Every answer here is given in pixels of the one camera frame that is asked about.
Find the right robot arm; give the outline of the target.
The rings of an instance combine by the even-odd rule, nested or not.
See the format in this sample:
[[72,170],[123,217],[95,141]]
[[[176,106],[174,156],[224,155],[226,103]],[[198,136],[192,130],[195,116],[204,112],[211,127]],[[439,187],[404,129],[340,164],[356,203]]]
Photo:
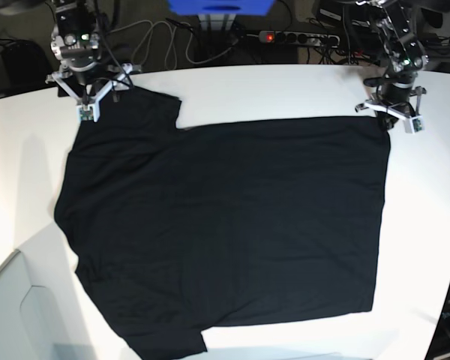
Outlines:
[[81,86],[86,86],[101,59],[97,18],[85,1],[60,0],[52,4],[55,7],[52,53],[61,63],[61,72],[74,75]]

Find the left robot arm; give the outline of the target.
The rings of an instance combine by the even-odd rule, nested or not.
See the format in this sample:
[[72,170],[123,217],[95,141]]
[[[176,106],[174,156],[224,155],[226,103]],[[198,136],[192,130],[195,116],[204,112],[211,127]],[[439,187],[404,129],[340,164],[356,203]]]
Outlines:
[[413,32],[410,18],[399,1],[357,1],[356,4],[364,6],[369,13],[368,25],[378,34],[387,62],[382,76],[363,80],[375,92],[356,105],[355,111],[374,111],[387,131],[398,122],[408,134],[423,131],[419,107],[427,91],[416,86],[415,81],[428,63],[428,56]]

